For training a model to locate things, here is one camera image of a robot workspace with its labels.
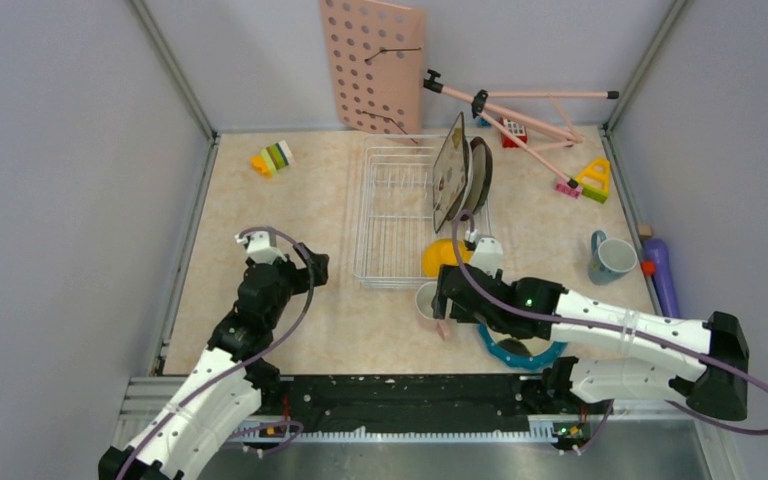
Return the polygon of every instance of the blue ring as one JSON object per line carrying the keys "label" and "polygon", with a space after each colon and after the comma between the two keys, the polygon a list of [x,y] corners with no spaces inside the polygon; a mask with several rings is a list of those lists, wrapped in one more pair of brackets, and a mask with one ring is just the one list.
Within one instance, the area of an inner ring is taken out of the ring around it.
{"label": "blue ring", "polygon": [[487,351],[490,352],[490,355],[498,358],[502,363],[511,368],[522,368],[532,372],[542,370],[555,363],[555,360],[560,358],[561,354],[564,353],[564,349],[567,348],[566,343],[552,342],[552,344],[549,345],[549,348],[540,355],[534,357],[522,357],[508,352],[493,341],[486,326],[479,325],[478,334],[481,335],[481,339],[484,340],[484,345],[487,347]]}

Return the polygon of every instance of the gray wall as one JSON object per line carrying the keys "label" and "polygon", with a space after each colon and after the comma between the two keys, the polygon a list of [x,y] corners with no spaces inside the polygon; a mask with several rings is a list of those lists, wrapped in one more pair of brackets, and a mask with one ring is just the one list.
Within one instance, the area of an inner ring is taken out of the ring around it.
{"label": "gray wall", "polygon": [[206,142],[124,1],[0,1],[0,479],[94,478]]}
{"label": "gray wall", "polygon": [[[428,11],[426,64],[466,92],[620,90],[669,0],[400,0]],[[148,2],[211,123],[220,131],[342,127],[314,0]],[[500,102],[551,121],[540,101]],[[449,125],[465,105],[425,94],[425,124]],[[614,102],[569,100],[580,123]]]}
{"label": "gray wall", "polygon": [[[695,2],[619,127],[645,219],[670,246],[686,316],[737,315],[768,381],[768,2]],[[750,392],[750,425],[768,399]],[[738,437],[768,478],[768,437]]]}

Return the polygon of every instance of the blue mug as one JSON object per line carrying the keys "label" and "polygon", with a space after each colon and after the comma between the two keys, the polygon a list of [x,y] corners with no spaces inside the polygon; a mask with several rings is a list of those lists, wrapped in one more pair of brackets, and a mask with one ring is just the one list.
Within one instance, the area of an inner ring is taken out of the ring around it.
{"label": "blue mug", "polygon": [[608,238],[602,230],[590,236],[590,265],[587,276],[596,285],[605,285],[622,278],[637,266],[637,252],[628,242]]}

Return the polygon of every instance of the purple toy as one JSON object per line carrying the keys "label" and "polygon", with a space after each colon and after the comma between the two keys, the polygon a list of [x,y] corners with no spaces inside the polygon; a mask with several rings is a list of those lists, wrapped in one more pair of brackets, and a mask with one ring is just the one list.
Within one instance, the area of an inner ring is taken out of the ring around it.
{"label": "purple toy", "polygon": [[655,264],[652,280],[655,282],[655,292],[658,294],[663,315],[682,318],[673,287],[673,275],[670,273],[670,253],[667,250],[667,244],[660,238],[652,238],[643,244],[643,250],[646,253],[646,259]]}

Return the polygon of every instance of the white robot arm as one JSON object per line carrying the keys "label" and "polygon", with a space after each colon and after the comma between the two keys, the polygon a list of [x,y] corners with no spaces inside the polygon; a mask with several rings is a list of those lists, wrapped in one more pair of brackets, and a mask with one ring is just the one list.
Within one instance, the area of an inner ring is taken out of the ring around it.
{"label": "white robot arm", "polygon": [[509,285],[501,280],[503,250],[499,242],[471,232],[466,241],[473,251],[467,270],[485,291],[502,302],[537,314],[621,327],[621,331],[611,331],[513,315],[482,297],[459,267],[443,266],[433,305],[436,318],[445,316],[447,302],[452,301],[450,317],[458,322],[483,323],[491,330],[520,339],[536,337],[593,345],[627,357],[561,358],[543,374],[547,389],[571,393],[585,403],[662,399],[686,403],[714,418],[746,418],[744,380],[637,336],[645,332],[746,371],[749,352],[737,318],[721,312],[705,321],[651,315],[606,304],[538,278],[523,278]]}
{"label": "white robot arm", "polygon": [[[276,247],[272,232],[257,231],[237,241],[246,247],[248,269],[233,308],[214,329],[187,380],[150,425],[124,450],[110,447],[104,454],[100,480],[178,480],[185,474],[197,478],[234,429],[260,408],[265,390],[278,382],[278,370],[261,359],[231,370],[270,346],[272,330],[290,297],[328,281],[329,259],[299,244],[309,267],[297,269]],[[215,383],[205,388],[211,381]]]}

